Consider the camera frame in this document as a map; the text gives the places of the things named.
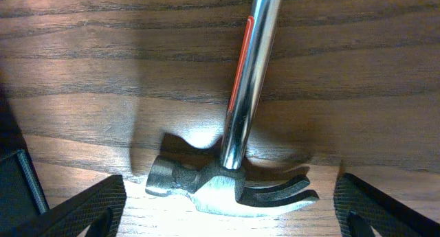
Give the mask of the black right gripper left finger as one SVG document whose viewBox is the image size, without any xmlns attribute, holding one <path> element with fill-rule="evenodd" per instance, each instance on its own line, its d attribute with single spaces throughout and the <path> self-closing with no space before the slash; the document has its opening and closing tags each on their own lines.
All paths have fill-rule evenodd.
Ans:
<svg viewBox="0 0 440 237">
<path fill-rule="evenodd" d="M 48 212 L 2 236 L 87 236 L 115 237 L 127 194 L 120 174 L 111 175 Z"/>
</svg>

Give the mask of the steel claw hammer black grip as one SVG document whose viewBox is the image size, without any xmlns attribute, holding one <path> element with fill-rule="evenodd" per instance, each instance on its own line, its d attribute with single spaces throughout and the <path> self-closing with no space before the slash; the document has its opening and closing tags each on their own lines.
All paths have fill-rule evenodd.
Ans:
<svg viewBox="0 0 440 237">
<path fill-rule="evenodd" d="M 148 174 L 147 194 L 181 195 L 190 199 L 199 212 L 243 218 L 293 212 L 318 201 L 316 192 L 306 188 L 310 182 L 304 175 L 268 188 L 249 188 L 241 165 L 270 59 L 281 1 L 253 0 L 219 158 L 195 170 L 159 156 Z"/>
</svg>

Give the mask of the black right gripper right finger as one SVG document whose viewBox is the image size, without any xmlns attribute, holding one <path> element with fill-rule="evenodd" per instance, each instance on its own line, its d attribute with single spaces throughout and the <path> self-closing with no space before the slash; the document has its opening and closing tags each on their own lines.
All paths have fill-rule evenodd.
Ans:
<svg viewBox="0 0 440 237">
<path fill-rule="evenodd" d="M 438 236 L 439 224 L 351 173 L 341 174 L 333 193 L 341 234 Z"/>
</svg>

